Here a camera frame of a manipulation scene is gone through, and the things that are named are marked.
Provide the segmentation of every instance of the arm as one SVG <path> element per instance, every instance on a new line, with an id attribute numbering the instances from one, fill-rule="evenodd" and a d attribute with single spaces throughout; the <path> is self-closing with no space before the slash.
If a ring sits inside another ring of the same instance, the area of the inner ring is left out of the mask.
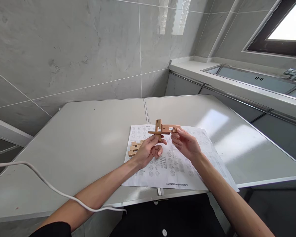
<path id="1" fill-rule="evenodd" d="M 157 158 L 162 154 L 162 146 L 155 146 L 158 140 L 155 135 L 147 138 L 132 159 L 81 190 L 75 197 L 87 206 L 99 209 L 122 183 L 146 167 L 153 157 Z M 47 218 L 40 228 L 53 222 L 66 222 L 73 232 L 92 214 L 93 212 L 86 210 L 76 201 L 69 200 Z"/>
<path id="2" fill-rule="evenodd" d="M 172 143 L 188 158 L 201 175 L 208 189 L 240 236 L 274 236 L 269 228 L 239 194 L 224 180 L 207 157 L 201 152 L 195 137 L 177 129 Z"/>

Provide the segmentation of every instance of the person's left hand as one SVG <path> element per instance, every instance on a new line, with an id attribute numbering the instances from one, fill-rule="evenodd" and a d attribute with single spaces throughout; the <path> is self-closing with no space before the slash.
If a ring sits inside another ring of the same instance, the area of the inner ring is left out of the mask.
<path id="1" fill-rule="evenodd" d="M 153 157 L 157 159 L 161 156 L 163 151 L 162 146 L 156 145 L 157 143 L 159 143 L 158 136 L 152 135 L 142 143 L 136 155 L 132 158 L 133 161 L 138 163 L 141 169 L 146 167 Z M 165 139 L 161 139 L 161 143 L 167 145 Z"/>

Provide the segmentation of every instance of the forearm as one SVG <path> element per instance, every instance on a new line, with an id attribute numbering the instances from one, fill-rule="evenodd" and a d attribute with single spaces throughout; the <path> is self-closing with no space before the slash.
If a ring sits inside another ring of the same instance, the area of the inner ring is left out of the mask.
<path id="1" fill-rule="evenodd" d="M 115 190 L 139 169 L 138 164 L 131 159 L 81 190 L 75 197 L 92 209 L 99 209 Z M 86 210 L 76 201 L 69 200 L 47 218 L 40 227 L 56 221 L 63 221 L 70 224 L 71 231 L 74 231 L 92 214 L 93 212 Z"/>
<path id="2" fill-rule="evenodd" d="M 240 236 L 274 236 L 203 154 L 192 164 Z"/>

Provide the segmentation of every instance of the sleeve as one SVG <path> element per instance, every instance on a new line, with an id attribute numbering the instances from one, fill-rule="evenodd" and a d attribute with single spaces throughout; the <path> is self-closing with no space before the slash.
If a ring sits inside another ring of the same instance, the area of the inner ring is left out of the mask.
<path id="1" fill-rule="evenodd" d="M 54 222 L 45 225 L 31 234 L 29 237 L 71 237 L 70 225 L 66 222 Z"/>

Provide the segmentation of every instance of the faucet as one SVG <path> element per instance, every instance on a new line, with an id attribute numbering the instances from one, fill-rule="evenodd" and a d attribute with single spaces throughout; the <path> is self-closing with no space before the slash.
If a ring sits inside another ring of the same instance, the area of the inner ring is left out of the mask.
<path id="1" fill-rule="evenodd" d="M 284 72 L 284 75 L 289 75 L 288 79 L 296 81 L 296 69 L 290 68 Z"/>

